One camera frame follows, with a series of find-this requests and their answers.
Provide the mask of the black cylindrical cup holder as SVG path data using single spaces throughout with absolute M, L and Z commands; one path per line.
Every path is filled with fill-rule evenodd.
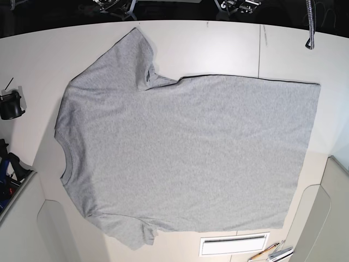
M 1 119 L 12 120 L 21 117 L 25 111 L 20 105 L 21 96 L 17 90 L 13 90 L 11 93 L 1 96 Z

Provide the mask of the wooden pencil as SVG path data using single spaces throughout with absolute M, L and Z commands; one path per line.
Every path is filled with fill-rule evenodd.
M 271 246 L 269 246 L 268 248 L 266 248 L 265 250 L 257 253 L 256 255 L 254 255 L 253 257 L 249 258 L 248 261 L 253 261 L 257 258 L 259 258 L 260 256 L 264 255 L 265 253 L 269 252 L 270 250 L 273 250 L 275 248 L 277 248 L 279 246 L 280 242 L 279 243 L 275 243 Z

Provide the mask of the grey T-shirt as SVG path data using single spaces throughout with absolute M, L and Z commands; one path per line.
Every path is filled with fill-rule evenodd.
M 133 29 L 67 85 L 55 125 L 79 213 L 132 249 L 158 231 L 279 229 L 318 84 L 158 75 Z

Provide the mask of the white folded tool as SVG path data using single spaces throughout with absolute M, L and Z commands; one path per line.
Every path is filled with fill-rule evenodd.
M 288 247 L 282 250 L 278 250 L 278 248 L 282 246 L 284 243 L 285 243 L 284 240 L 281 241 L 281 243 L 277 246 L 277 249 L 268 256 L 266 260 L 267 262 L 278 262 L 292 256 L 293 247 Z

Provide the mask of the blue black tools pile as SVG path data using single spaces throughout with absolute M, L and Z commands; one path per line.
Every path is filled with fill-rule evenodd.
M 4 139 L 1 139 L 1 212 L 20 187 L 21 181 L 32 172 L 21 166 L 18 156 L 8 152 L 8 145 Z

